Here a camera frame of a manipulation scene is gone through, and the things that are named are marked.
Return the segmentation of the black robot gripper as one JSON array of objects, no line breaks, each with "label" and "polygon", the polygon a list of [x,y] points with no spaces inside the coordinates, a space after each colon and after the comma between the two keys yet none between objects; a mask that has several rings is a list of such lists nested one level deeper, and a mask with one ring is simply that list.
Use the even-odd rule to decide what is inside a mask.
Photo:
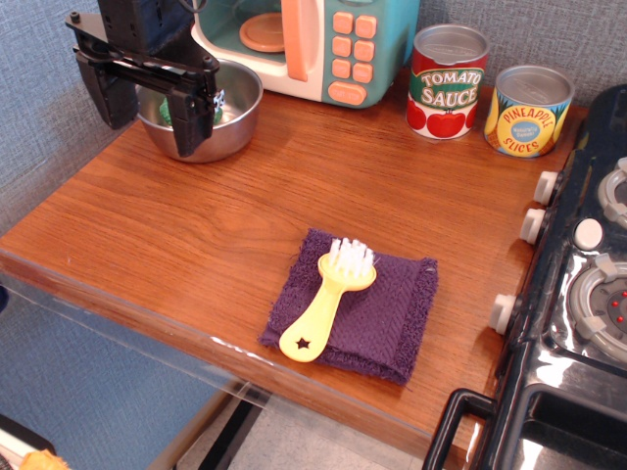
[{"label": "black robot gripper", "polygon": [[[100,1],[97,13],[68,14],[81,78],[111,129],[134,120],[135,84],[140,84],[169,94],[180,157],[191,157],[212,136],[219,62],[191,37],[195,16],[206,6],[205,1]],[[177,89],[184,86],[190,89]]]}]

